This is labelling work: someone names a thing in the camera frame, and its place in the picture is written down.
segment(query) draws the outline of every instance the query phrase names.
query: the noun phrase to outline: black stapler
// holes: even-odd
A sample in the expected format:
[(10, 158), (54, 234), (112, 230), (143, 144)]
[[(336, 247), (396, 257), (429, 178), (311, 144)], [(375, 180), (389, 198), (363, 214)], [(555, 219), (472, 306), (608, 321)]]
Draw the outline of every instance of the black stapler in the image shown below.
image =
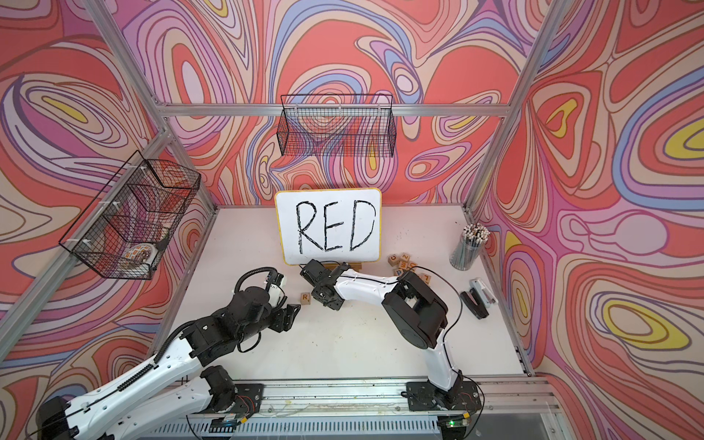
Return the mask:
[(465, 291), (460, 293), (460, 298), (465, 303), (465, 306), (467, 306), (467, 308), (474, 313), (474, 316), (476, 316), (478, 320), (489, 316), (489, 312), (486, 311), (486, 307), (484, 307), (484, 303), (482, 303), (482, 299), (479, 297), (479, 294), (474, 287), (470, 289), (469, 294)]

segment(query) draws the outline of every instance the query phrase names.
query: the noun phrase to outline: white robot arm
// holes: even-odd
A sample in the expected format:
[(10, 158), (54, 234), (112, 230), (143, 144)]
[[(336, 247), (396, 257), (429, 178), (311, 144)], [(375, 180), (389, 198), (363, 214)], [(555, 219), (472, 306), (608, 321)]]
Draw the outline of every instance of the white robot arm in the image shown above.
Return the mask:
[[(239, 289), (247, 277), (259, 272), (269, 272), (265, 289)], [(442, 342), (447, 331), (447, 306), (415, 273), (375, 277), (360, 274), (345, 263), (331, 271), (311, 260), (301, 275), (313, 285), (313, 298), (334, 310), (347, 300), (384, 307), (403, 337), (423, 350), (432, 386), (417, 384), (431, 389), (425, 396), (427, 401), (433, 408), (455, 409), (459, 403), (466, 408), (466, 402), (458, 398), (466, 394), (462, 392), (461, 371), (452, 368)], [(258, 403), (248, 406), (243, 398), (241, 411), (233, 410), (235, 399), (242, 397), (237, 388), (241, 385), (233, 384), (219, 365), (206, 368), (183, 386), (156, 394), (233, 352), (263, 329), (288, 331), (301, 306), (283, 307), (282, 283), (283, 276), (274, 268), (249, 271), (237, 282), (230, 304), (179, 326), (156, 355), (128, 373), (70, 401), (54, 397), (44, 402), (37, 411), (39, 440), (135, 440), (174, 417), (205, 409), (244, 417), (257, 412)], [(418, 395), (413, 398), (422, 400)], [(423, 409), (429, 409), (427, 404), (419, 408)]]
[(447, 305), (414, 272), (400, 277), (376, 277), (350, 269), (346, 263), (329, 270), (311, 260), (301, 276), (313, 286), (311, 296), (339, 310), (347, 300), (377, 304), (386, 310), (401, 335), (423, 350), (434, 399), (450, 409), (461, 392), (462, 372), (453, 369), (444, 345)]
[[(246, 278), (260, 272), (269, 273), (266, 289), (239, 290)], [(179, 326), (156, 355), (128, 373), (70, 401), (57, 396), (44, 402), (37, 411), (39, 440), (130, 440), (178, 415), (232, 406), (237, 388), (220, 366), (205, 369), (183, 389), (151, 397), (264, 329), (288, 331), (301, 306), (283, 306), (283, 281), (274, 268), (247, 272), (230, 304)]]

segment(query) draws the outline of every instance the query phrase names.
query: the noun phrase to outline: colorful patterned wall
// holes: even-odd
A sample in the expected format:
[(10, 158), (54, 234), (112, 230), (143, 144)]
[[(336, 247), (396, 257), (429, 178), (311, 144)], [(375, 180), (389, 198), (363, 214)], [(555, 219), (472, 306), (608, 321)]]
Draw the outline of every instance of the colorful patterned wall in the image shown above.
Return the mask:
[(218, 205), (273, 204), (285, 189), (376, 187), (389, 203), (462, 203), (498, 118), (422, 117), (393, 158), (282, 157), (276, 119), (177, 117), (171, 126)]
[(277, 103), (386, 90), (397, 102), (507, 102), (543, 20), (539, 0), (135, 0), (113, 17), (156, 96)]
[[(0, 3), (0, 319), (75, 216), (155, 135), (80, 3)], [(0, 439), (33, 431), (42, 401), (82, 394), (144, 358), (205, 219), (195, 199), (149, 282), (82, 265), (69, 274), (0, 363)]]
[(580, 439), (704, 438), (704, 3), (578, 0), (475, 216)]
[[(277, 103), (286, 93), (389, 92), (397, 103), (505, 103), (540, 1), (157, 0), (112, 9), (156, 96)], [(375, 186), (385, 203), (461, 203), (498, 118), (399, 118), (393, 159), (281, 158), (276, 118), (172, 118), (213, 201)]]

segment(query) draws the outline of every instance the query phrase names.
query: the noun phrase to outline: white tabletop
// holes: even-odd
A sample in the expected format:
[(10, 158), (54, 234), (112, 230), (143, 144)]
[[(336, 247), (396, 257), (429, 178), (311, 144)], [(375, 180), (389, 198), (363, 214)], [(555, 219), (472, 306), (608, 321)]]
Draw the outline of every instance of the white tabletop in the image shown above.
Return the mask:
[[(401, 206), (382, 209), (382, 259), (363, 263), (362, 272), (392, 276), (386, 256), (408, 252), (411, 260), (443, 275), (458, 291), (468, 290), (472, 278), (488, 283), (478, 258), (470, 270), (450, 266), (465, 225), (459, 206)], [(289, 303), (299, 303), (311, 286), (298, 266), (284, 263), (274, 208), (224, 208), (218, 213), (173, 327), (210, 315), (230, 302), (232, 288), (246, 271), (273, 266), (287, 277)], [(430, 287), (448, 306), (448, 322), (457, 318), (460, 299), (438, 277)], [(264, 274), (243, 287), (264, 285)], [(466, 375), (520, 375), (523, 370), (498, 306), (478, 320), (464, 308), (459, 323), (448, 333), (447, 346), (455, 367)], [(248, 348), (256, 338), (242, 344)], [(346, 301), (332, 310), (313, 300), (302, 306), (288, 332), (262, 332), (262, 341), (249, 353), (219, 358), (233, 379), (344, 379), (427, 375), (420, 349), (398, 332), (381, 306)]]

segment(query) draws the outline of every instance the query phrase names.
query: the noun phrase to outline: black wire basket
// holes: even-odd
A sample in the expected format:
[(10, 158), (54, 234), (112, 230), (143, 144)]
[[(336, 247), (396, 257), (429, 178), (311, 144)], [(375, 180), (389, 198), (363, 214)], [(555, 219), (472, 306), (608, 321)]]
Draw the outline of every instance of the black wire basket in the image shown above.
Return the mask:
[(103, 278), (151, 279), (200, 184), (197, 171), (142, 158), (88, 230), (59, 244)]
[(390, 94), (287, 94), (276, 131), (282, 156), (393, 157)]

